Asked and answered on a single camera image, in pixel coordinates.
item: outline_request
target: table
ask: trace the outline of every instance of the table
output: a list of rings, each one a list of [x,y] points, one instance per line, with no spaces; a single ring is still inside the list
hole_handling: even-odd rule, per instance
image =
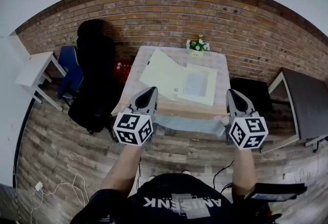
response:
[[[230,89],[230,80],[225,55],[206,51],[202,58],[195,58],[189,56],[189,51],[187,49],[173,47],[141,46],[139,48],[120,101],[113,110],[112,115],[117,115],[118,112],[121,112],[123,108],[127,106],[133,95],[148,87],[140,82],[139,79],[155,49],[161,50],[168,57],[182,66],[187,66],[187,63],[191,63],[217,70],[216,92],[214,105],[212,107],[185,104],[169,100],[166,97],[159,95],[156,117],[160,117],[161,115],[166,117],[177,117],[181,118],[179,123],[184,121],[186,123],[189,122],[189,124],[191,122],[196,122],[195,120],[203,121],[205,124],[206,121],[211,122],[213,126],[219,122],[225,124],[228,123],[229,116],[226,107],[226,92]]]
[[[49,82],[51,82],[51,78],[45,73],[45,69],[48,64],[53,62],[55,67],[60,71],[60,73],[65,76],[66,71],[60,66],[57,62],[56,58],[53,56],[53,52],[45,52],[40,54],[31,55],[30,59],[25,63],[22,68],[19,76],[16,78],[15,83],[22,85],[25,88],[33,88],[35,89],[44,99],[46,99],[50,104],[52,104],[55,108],[62,111],[63,108],[58,105],[54,100],[52,100],[44,91],[40,89],[38,86],[41,84],[40,79],[45,78]],[[42,101],[32,93],[33,98],[39,102]]]
[[[309,146],[328,136],[328,88],[324,82],[286,68],[269,86],[269,94],[283,82],[291,104],[296,134],[283,141],[264,147],[261,152],[272,151],[298,140],[309,140]]]

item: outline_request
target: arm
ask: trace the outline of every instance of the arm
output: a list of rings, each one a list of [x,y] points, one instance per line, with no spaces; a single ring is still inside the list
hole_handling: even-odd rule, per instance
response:
[[[237,202],[244,198],[257,182],[252,150],[235,148],[232,198]]]
[[[127,197],[133,186],[141,153],[142,147],[126,145],[102,181],[101,189],[117,190]]]

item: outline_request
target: green plant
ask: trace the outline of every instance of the green plant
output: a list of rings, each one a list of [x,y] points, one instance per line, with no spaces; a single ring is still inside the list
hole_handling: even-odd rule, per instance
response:
[[[210,51],[211,50],[211,47],[210,47],[210,44],[209,43],[205,43],[203,40],[202,40],[202,35],[199,35],[199,39],[198,40],[187,40],[186,42],[186,48],[187,49],[192,49],[192,50],[196,50],[196,51]]]

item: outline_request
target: black cable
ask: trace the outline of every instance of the black cable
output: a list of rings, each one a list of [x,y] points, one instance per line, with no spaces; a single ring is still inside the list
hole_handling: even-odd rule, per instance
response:
[[[225,190],[225,189],[228,189],[228,188],[231,188],[232,187],[232,182],[231,183],[229,183],[229,184],[226,184],[225,185],[225,187],[221,190],[221,194],[222,194],[222,192]]]
[[[138,179],[137,179],[137,191],[138,191],[138,189],[139,189],[139,179],[140,179],[140,177],[141,177],[141,169],[140,169],[140,162],[141,162],[141,157],[140,157],[140,160],[139,160],[139,176],[138,176]]]
[[[232,160],[232,162],[230,163],[229,166],[227,166],[227,167],[225,167],[225,168],[219,170],[219,172],[217,172],[217,173],[214,175],[214,177],[213,177],[213,188],[214,188],[214,189],[215,189],[215,178],[216,178],[216,176],[217,176],[220,172],[222,172],[223,170],[225,170],[225,169],[227,169],[228,167],[230,167],[234,161],[235,161],[235,160]]]

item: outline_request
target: dark table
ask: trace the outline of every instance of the dark table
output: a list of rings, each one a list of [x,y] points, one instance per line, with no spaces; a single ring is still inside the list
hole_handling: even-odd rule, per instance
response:
[[[328,136],[328,88],[324,82],[299,72],[282,68],[269,86],[269,94],[284,82],[291,104],[296,134],[270,147],[262,153],[286,146],[300,139],[309,139],[306,146]]]

